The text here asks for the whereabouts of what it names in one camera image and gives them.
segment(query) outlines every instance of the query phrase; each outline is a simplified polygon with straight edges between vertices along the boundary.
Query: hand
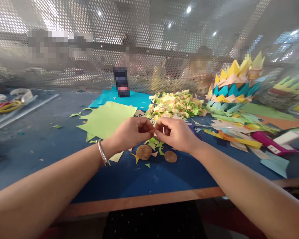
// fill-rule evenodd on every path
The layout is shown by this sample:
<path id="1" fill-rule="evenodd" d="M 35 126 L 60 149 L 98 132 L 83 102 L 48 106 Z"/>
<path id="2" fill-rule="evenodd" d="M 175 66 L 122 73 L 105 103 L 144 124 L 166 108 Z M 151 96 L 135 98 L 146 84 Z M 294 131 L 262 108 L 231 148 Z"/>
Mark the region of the hand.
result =
<path id="1" fill-rule="evenodd" d="M 156 123 L 155 133 L 159 141 L 163 141 L 176 150 L 191 154 L 201 141 L 194 135 L 182 119 L 162 117 Z"/>
<path id="2" fill-rule="evenodd" d="M 153 138 L 154 133 L 155 128 L 147 117 L 130 117 L 115 130 L 108 141 L 112 149 L 119 153 Z"/>

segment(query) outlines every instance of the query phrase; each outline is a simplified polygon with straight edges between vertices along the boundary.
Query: silver bangle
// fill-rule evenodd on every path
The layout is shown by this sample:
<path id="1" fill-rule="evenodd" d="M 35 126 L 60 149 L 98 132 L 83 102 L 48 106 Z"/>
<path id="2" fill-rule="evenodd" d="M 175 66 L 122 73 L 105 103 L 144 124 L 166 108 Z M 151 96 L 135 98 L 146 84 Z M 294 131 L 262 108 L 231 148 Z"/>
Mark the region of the silver bangle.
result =
<path id="1" fill-rule="evenodd" d="M 103 160 L 103 162 L 104 162 L 104 165 L 105 165 L 106 167 L 111 166 L 111 165 L 110 165 L 110 162 L 106 159 L 105 154 L 103 153 L 103 150 L 102 150 L 102 147 L 101 147 L 101 141 L 98 141 L 97 144 L 99 145 L 99 151 L 100 151 L 102 160 Z"/>

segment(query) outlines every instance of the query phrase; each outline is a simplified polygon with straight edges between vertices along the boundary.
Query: blue table surface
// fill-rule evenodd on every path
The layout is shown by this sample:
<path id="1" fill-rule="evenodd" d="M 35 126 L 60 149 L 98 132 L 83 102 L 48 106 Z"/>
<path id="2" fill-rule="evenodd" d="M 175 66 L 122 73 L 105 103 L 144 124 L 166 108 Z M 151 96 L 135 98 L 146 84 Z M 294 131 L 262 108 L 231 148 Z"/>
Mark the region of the blue table surface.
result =
<path id="1" fill-rule="evenodd" d="M 84 120 L 69 115 L 81 111 L 83 109 L 81 105 L 87 107 L 100 92 L 59 92 L 60 96 L 53 101 L 1 129 L 0 190 L 90 146 L 85 142 L 86 132 L 76 127 Z M 201 124 L 208 124 L 213 118 L 195 117 L 194 120 Z M 51 128 L 54 125 L 60 125 L 62 128 Z M 199 134 L 205 142 L 266 178 L 282 179 L 280 175 L 260 164 L 260 159 L 255 154 L 235 149 L 229 145 L 229 142 L 203 131 Z M 163 152 L 170 150 L 168 145 L 164 146 Z M 133 148 L 132 153 L 135 154 L 136 148 Z M 156 158 L 140 160 L 136 165 L 134 156 L 129 153 L 125 151 L 118 163 L 111 162 L 111 167 L 102 167 L 72 203 L 217 186 L 204 166 L 188 154 L 176 151 L 178 161 L 174 164 L 168 163 L 164 156 L 158 154 Z M 150 168 L 145 166 L 146 163 L 150 163 Z"/>

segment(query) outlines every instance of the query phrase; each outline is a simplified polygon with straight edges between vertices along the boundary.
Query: round cork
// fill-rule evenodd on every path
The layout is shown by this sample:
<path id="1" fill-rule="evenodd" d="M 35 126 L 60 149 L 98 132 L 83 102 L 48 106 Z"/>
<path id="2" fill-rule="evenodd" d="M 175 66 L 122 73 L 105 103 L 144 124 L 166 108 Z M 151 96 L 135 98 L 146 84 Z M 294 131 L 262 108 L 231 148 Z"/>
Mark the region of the round cork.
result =
<path id="1" fill-rule="evenodd" d="M 152 148 L 148 145 L 141 145 L 136 150 L 136 156 L 141 160 L 148 160 L 152 154 Z"/>
<path id="2" fill-rule="evenodd" d="M 165 159 L 169 163 L 175 163 L 177 161 L 177 155 L 169 150 L 165 152 Z"/>

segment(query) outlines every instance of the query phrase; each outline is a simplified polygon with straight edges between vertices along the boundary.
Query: wooden table edge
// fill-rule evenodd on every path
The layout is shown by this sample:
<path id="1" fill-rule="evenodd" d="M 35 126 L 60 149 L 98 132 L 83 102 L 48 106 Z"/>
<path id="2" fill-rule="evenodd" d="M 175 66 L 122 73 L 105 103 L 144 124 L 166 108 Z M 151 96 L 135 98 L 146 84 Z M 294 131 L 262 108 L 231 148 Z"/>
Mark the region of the wooden table edge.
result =
<path id="1" fill-rule="evenodd" d="M 299 187 L 299 178 L 274 180 L 282 188 Z M 79 217 L 110 211 L 154 206 L 174 202 L 206 199 L 225 196 L 220 187 L 184 190 L 169 193 L 151 194 L 128 198 L 108 199 L 69 205 L 59 216 L 57 222 L 70 221 Z"/>

